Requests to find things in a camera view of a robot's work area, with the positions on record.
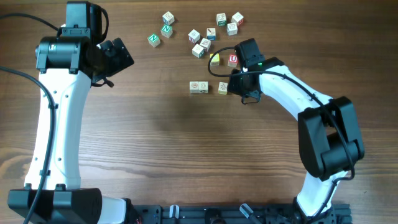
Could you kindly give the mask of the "yellow sided picture block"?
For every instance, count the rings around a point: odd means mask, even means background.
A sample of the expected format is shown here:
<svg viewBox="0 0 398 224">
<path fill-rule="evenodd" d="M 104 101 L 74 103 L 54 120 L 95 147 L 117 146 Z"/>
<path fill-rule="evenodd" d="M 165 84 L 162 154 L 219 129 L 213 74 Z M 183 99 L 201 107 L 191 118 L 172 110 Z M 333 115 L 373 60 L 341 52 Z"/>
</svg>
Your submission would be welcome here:
<svg viewBox="0 0 398 224">
<path fill-rule="evenodd" d="M 228 84 L 225 82 L 219 82 L 218 93 L 221 95 L 227 95 L 228 94 Z"/>
</svg>

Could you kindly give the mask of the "black picture wooden block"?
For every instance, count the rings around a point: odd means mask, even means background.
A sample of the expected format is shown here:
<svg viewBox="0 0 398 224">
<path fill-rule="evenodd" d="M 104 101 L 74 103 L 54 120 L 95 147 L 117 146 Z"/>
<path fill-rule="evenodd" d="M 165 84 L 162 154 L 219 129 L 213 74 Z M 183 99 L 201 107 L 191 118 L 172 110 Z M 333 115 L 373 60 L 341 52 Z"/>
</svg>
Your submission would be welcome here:
<svg viewBox="0 0 398 224">
<path fill-rule="evenodd" d="M 208 93 L 208 82 L 198 82 L 198 84 L 200 93 Z"/>
</svg>

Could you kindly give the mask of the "red picture wooden block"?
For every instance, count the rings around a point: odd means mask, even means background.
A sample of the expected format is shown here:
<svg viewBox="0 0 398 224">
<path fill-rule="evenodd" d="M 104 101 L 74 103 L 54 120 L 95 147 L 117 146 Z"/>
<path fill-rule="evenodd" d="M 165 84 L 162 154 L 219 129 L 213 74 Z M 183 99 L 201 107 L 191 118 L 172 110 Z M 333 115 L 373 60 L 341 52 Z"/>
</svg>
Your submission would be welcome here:
<svg viewBox="0 0 398 224">
<path fill-rule="evenodd" d="M 199 82 L 190 82 L 189 89 L 190 93 L 199 93 Z"/>
</svg>

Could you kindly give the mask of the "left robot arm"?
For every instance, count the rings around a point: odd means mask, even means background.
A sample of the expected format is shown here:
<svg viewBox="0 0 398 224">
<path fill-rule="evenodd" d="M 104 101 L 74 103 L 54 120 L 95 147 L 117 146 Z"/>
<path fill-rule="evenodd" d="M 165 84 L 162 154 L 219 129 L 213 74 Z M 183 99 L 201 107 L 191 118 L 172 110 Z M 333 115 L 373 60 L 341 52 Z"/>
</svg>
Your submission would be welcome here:
<svg viewBox="0 0 398 224">
<path fill-rule="evenodd" d="M 88 1 L 67 3 L 66 23 L 36 47 L 34 83 L 40 112 L 34 155 L 21 189 L 7 204 L 26 223 L 134 223 L 126 198 L 83 188 L 78 162 L 81 121 L 88 92 L 134 61 L 121 39 L 106 38 L 109 17 Z"/>
</svg>

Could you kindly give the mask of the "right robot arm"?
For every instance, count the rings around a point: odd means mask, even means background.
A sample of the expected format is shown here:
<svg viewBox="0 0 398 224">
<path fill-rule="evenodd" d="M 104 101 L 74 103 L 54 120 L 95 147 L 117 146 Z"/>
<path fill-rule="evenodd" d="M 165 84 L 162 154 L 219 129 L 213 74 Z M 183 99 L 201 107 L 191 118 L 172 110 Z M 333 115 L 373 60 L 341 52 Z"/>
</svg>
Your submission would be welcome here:
<svg viewBox="0 0 398 224">
<path fill-rule="evenodd" d="M 254 39 L 239 43 L 234 51 L 240 68 L 229 76 L 229 92 L 242 99 L 269 96 L 298 122 L 299 155 L 307 174 L 294 202 L 296 220 L 335 220 L 331 215 L 335 190 L 340 182 L 354 178 L 354 165 L 364 157 L 353 103 L 309 87 L 278 58 L 266 59 Z"/>
</svg>

